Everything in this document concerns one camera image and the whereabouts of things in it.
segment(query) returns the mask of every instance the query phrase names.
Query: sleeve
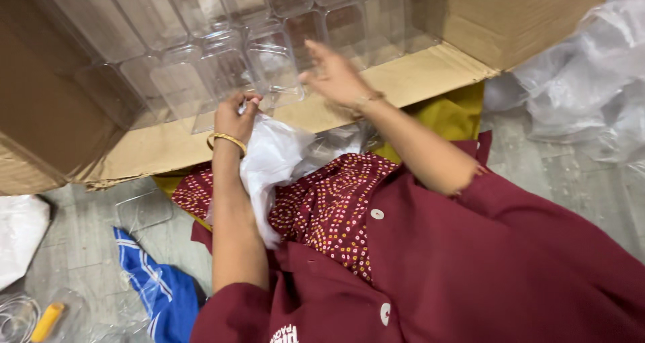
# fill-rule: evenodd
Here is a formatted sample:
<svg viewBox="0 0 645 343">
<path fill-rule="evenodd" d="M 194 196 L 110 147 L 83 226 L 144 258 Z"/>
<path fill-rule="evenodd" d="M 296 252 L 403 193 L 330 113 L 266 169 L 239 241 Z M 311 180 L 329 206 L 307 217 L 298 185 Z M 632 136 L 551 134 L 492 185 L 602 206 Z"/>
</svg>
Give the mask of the sleeve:
<svg viewBox="0 0 645 343">
<path fill-rule="evenodd" d="M 488 169 L 456 201 L 504 223 L 645 319 L 645 266 L 591 222 Z"/>
<path fill-rule="evenodd" d="M 225 286 L 199 311 L 190 343 L 268 342 L 271 295 L 247 283 Z"/>
</svg>

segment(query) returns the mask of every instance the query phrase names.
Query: yellow handle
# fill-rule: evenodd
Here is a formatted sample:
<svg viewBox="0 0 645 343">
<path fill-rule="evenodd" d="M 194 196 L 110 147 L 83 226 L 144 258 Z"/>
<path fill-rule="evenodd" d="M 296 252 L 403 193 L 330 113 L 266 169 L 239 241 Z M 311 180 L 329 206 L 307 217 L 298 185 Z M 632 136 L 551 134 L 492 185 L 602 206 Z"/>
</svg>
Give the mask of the yellow handle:
<svg viewBox="0 0 645 343">
<path fill-rule="evenodd" d="M 43 317 L 38 320 L 38 324 L 36 324 L 36 328 L 34 328 L 34 332 L 32 333 L 32 342 L 41 343 L 47 339 L 53 325 L 56 324 L 64 309 L 65 305 L 63 303 L 52 303 L 45 309 Z"/>
</svg>

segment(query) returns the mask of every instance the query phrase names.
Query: printed logo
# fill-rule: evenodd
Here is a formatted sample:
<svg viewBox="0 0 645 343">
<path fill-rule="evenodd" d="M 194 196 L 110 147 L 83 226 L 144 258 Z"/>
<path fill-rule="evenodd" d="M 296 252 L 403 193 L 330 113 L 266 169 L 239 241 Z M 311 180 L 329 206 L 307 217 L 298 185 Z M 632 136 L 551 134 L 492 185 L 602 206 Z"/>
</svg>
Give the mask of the printed logo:
<svg viewBox="0 0 645 343">
<path fill-rule="evenodd" d="M 295 330 L 295 326 L 289 324 L 289 326 L 280 328 L 271 337 L 271 343 L 298 343 L 298 332 Z"/>
</svg>

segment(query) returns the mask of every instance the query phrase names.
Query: gold bangle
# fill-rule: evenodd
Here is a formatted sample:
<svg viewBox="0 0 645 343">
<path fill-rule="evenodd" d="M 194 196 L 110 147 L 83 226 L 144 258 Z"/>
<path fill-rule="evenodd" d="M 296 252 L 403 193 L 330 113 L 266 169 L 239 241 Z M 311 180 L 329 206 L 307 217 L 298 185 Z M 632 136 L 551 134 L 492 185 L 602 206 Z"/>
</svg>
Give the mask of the gold bangle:
<svg viewBox="0 0 645 343">
<path fill-rule="evenodd" d="M 208 144 L 208 147 L 210 148 L 210 150 L 213 150 L 213 143 L 210 142 L 211 137 L 213 137 L 213 143 L 215 142 L 216 138 L 223 138 L 236 143 L 242 149 L 242 158 L 246 157 L 246 145 L 244 145 L 243 142 L 239 141 L 238 139 L 235 139 L 234 137 L 228 134 L 212 133 L 211 135 L 209 135 L 206 139 L 206 143 Z"/>
</svg>

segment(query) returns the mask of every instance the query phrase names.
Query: blue striped fabric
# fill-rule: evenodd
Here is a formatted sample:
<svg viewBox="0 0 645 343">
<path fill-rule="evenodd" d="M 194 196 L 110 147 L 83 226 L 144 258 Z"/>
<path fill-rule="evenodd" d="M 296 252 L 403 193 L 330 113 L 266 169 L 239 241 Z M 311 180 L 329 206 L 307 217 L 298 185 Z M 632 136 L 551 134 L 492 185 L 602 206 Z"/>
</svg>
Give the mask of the blue striped fabric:
<svg viewBox="0 0 645 343">
<path fill-rule="evenodd" d="M 198 315 L 193 279 L 169 265 L 157 264 L 123 230 L 114 227 L 119 264 L 150 317 L 148 334 L 155 343 L 188 343 Z"/>
</svg>

